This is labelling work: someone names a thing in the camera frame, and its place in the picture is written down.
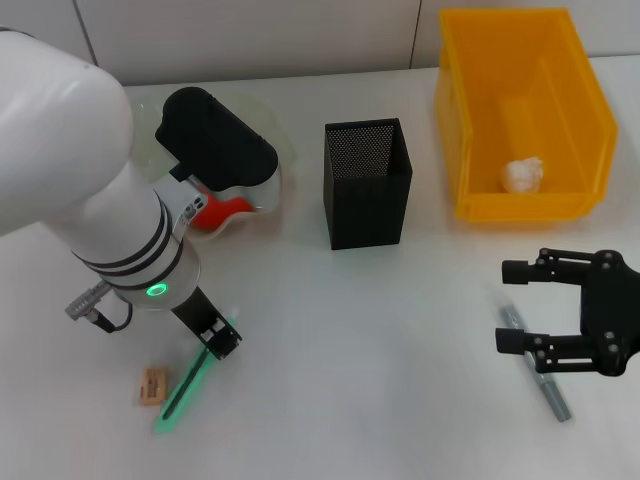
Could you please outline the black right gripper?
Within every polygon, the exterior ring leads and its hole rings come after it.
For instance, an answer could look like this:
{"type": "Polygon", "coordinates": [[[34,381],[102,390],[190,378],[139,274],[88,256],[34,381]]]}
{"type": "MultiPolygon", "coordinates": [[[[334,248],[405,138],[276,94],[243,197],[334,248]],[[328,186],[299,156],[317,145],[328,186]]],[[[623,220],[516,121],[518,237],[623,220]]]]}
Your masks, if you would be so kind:
{"type": "Polygon", "coordinates": [[[620,376],[639,353],[639,273],[613,250],[592,253],[541,248],[537,259],[504,260],[502,282],[578,285],[581,332],[547,335],[522,329],[496,328],[496,349],[533,361],[539,374],[598,372],[620,376]]]}

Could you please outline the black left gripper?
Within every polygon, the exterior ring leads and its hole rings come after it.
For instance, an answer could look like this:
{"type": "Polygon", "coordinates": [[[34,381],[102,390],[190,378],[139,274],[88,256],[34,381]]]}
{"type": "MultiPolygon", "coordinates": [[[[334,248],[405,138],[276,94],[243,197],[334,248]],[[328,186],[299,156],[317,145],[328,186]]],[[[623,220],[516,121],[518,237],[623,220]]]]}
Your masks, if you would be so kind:
{"type": "Polygon", "coordinates": [[[233,319],[220,316],[209,298],[197,287],[189,298],[172,309],[207,350],[217,359],[226,358],[242,341],[233,319]]]}

